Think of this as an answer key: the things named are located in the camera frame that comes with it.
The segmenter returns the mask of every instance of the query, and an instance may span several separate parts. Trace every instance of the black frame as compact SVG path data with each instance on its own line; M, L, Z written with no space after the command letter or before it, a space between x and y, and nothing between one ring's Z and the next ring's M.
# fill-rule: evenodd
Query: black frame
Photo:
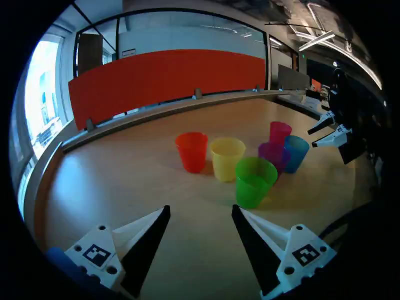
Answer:
M110 16L110 17L107 17L107 18L102 19L102 20L100 20L100 21L97 21L97 22L95 22L95 23L92 23L92 22L90 22L89 19L87 19L87 21L88 21L88 23L89 23L90 25L89 25L89 26L86 26L85 28L83 28L83 29L81 29L81 30L79 30L79 31L76 33L76 36L75 36L75 44L74 44L74 48L73 48L73 59L72 59L72 64L73 64L73 66L72 66L72 68L73 68L73 77L74 77L74 78L77 77L77 72L76 72L77 66L76 66L75 62L76 62L76 55L77 55L78 40L79 40L79 36L80 36L82 33L84 33L85 31L87 31L87 30L89 30L89 29L92 29L92 28L94 28L94 29L96 30L96 26L116 19L116 20L117 20L117 21L116 21L116 24L117 24L117 25L116 25L116 31L115 31L115 35L116 35L116 36L115 36L115 43L116 43L116 45L115 45L115 47L116 47L115 53L117 53L117 50L119 50L119 46L118 46L118 40L119 40L119 39L118 39L118 35L119 35L119 29L120 29L120 28L119 28L120 18L124 18L124 17L128 17L128 16L133 16L133 15L139 15L139 14L146 14L146 13L157 13L157 12L182 12L182 13L195 13L195 14L208 15L208 16L213 16L213 17L217 17L217 18L222 18L222 19L225 19L225 20L229 20L229 21L232 21L232 22L236 22L236 23L245 25L245 26L247 26L247 27L249 27L249 28L251 28L251 29L253 29L253 30L256 30L256 31L262 33L263 42L264 42L264 45L265 45L265 58L266 58L266 59L265 59L265 62L266 62L266 64L265 64L265 89L266 89L266 90L268 89L268 76L269 76L270 70L269 70L269 68L268 68L268 65L269 65L269 57L268 57L268 51L267 51L268 40L267 40L267 32L266 32L266 31L261 30L261 29L259 29L259 28L257 28L257 27L254 27L253 25L250 25L250 24L248 24L248 23L246 23L246 22L240 21L240 20L238 20L238 19L232 18L232 17L230 17L230 16L226 16L226 15L223 15L223 14L219 14L219 13L215 13L215 12L210 12L210 11L206 11L206 10L199 10L199 9L192 9L192 8L178 8L178 7L147 8L147 9L139 9L139 10L134 10L134 11L128 11L128 12L123 12L123 13L119 13L119 14L116 14L116 15L113 15L113 16Z

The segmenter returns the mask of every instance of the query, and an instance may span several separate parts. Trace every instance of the glass wall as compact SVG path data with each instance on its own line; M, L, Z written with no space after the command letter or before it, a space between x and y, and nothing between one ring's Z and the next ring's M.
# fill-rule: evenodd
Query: glass wall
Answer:
M37 158L63 127L56 99L58 47L58 42L41 40L33 52L26 78L25 116Z
M265 32L238 21L196 12L157 11L117 16L78 32L74 76L134 55L204 49L263 59L265 78L268 79L268 50L264 36L267 36ZM129 110L113 119L157 105Z

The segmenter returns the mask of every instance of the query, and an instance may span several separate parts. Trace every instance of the plastic cup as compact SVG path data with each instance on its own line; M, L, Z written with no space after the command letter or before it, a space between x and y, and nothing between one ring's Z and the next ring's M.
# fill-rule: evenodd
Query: plastic cup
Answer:
M234 137L219 137L210 144L215 177L222 182L235 179L235 167L245 153L245 144Z
M258 147L258 157L269 161L276 168L278 178L291 158L290 152L282 145L265 142Z
M274 144L284 145L285 138L292 133L292 127L283 122L271 122L269 127L269 141Z
M236 201L244 209L254 209L278 178L277 169L259 157L246 157L236 166Z
M289 135L284 141L284 147L290 152L290 160L286 165L285 172L295 173L310 149L309 143L301 137Z
M206 165L207 135L187 132L175 139L183 167L189 173L200 173Z

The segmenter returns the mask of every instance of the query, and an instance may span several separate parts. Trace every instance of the desk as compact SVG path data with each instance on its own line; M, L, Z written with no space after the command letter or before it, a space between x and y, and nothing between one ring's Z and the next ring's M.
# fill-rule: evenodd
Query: desk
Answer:
M256 156L271 121L290 124L309 143L315 120L267 101L248 99L159 118L107 135L66 154L48 193L48 247L66 250L97 224L118 228L169 204L171 218L141 290L141 299L259 299L259 285L231 218L235 183L184 171L175 148L182 132L209 141L237 137ZM364 157L344 165L336 148L311 148L295 174L282 174L253 213L285 228L303 223L319 234L368 200Z

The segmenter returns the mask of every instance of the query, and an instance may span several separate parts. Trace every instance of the green plastic cup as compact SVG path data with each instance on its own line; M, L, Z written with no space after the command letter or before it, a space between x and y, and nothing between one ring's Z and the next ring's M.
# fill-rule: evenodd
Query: green plastic cup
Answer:
M255 209L278 178L272 163L259 157L241 159L235 169L236 201L244 209Z

